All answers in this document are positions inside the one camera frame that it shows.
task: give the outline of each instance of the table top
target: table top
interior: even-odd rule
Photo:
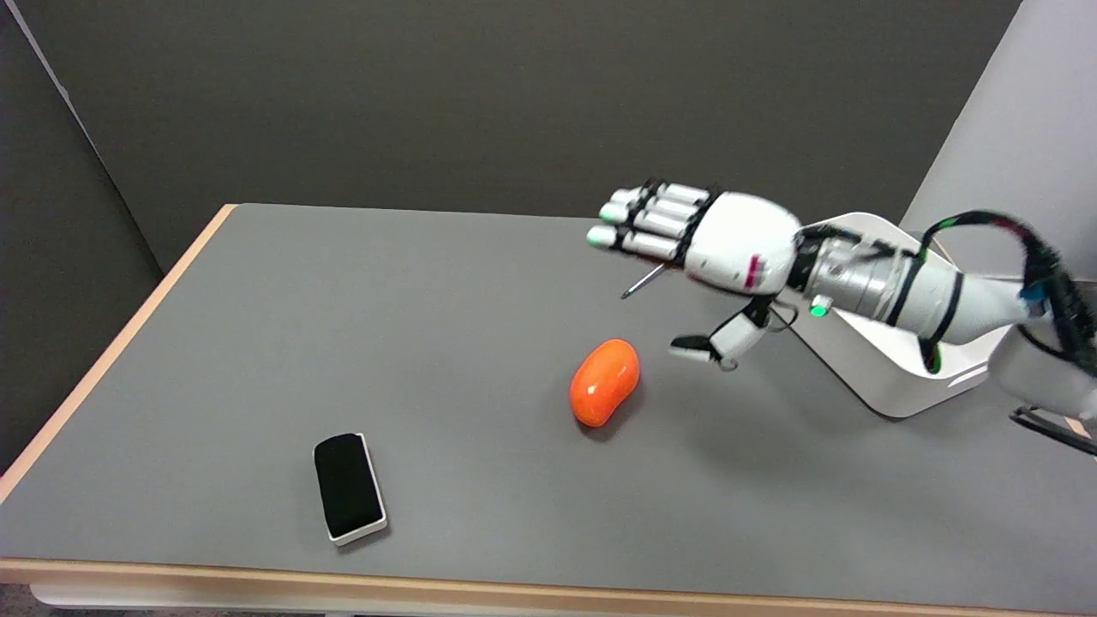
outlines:
[[[9,562],[1097,614],[1094,461],[991,385],[893,422],[791,333],[731,374],[675,359],[739,303],[670,276],[621,302],[645,267],[586,220],[224,216],[4,479]],[[642,385],[580,429],[568,383],[613,337]],[[348,431],[389,528],[337,549],[310,452]]]

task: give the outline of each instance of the orange bean-shaped object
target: orange bean-shaped object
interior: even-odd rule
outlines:
[[[614,338],[587,356],[572,380],[572,413],[583,424],[606,424],[640,382],[640,357],[632,345]]]

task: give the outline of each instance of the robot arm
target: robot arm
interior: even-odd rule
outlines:
[[[766,333],[770,304],[783,289],[917,335],[926,370],[940,368],[938,343],[962,345],[1014,326],[995,349],[989,373],[1010,394],[1078,420],[1097,419],[1095,321],[1058,256],[1024,224],[973,211],[940,228],[993,224],[1013,232],[1028,255],[1022,283],[968,276],[925,263],[924,254],[866,240],[849,231],[801,227],[768,200],[720,189],[649,181],[621,190],[602,206],[607,225],[587,240],[657,263],[622,298],[666,269],[750,302],[709,335],[676,337],[672,354],[730,370]],[[1040,418],[1034,407],[1011,416],[1024,426],[1097,456],[1097,442]]]

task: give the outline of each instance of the gray wall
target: gray wall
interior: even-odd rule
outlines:
[[[925,229],[971,209],[1008,212],[1097,281],[1097,2],[1029,0],[1009,25],[903,218]],[[964,269],[1019,274],[1022,251],[993,229],[941,243]]]
[[[163,266],[224,202],[592,215],[651,175],[897,222],[1017,4],[19,0]]]
[[[116,190],[0,7],[0,473],[159,280]]]

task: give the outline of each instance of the cable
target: cable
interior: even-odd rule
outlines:
[[[1060,349],[1037,343],[1042,351],[1073,363],[1092,377],[1097,377],[1097,319],[1085,296],[1061,266],[1059,254],[1041,240],[1024,222],[1009,215],[986,210],[972,210],[937,222],[921,236],[918,259],[925,261],[929,243],[942,229],[961,225],[992,225],[1009,232],[1025,248],[1022,298],[1033,305],[1051,308],[1052,326]],[[1036,338],[1025,326],[1020,333],[1030,341]],[[927,341],[936,347],[937,341]]]
[[[776,298],[773,299],[773,304],[776,304],[777,306],[780,306],[781,308],[792,308],[792,318],[785,319],[772,306],[769,307],[770,315],[773,315],[774,317],[777,317],[778,319],[780,319],[784,324],[784,327],[783,328],[777,328],[777,329],[767,327],[766,332],[771,333],[771,334],[778,334],[778,333],[782,333],[782,332],[791,328],[792,324],[796,323],[796,319],[800,318],[800,306],[796,306],[795,304],[790,304],[788,302],[783,302],[783,301],[778,300]]]

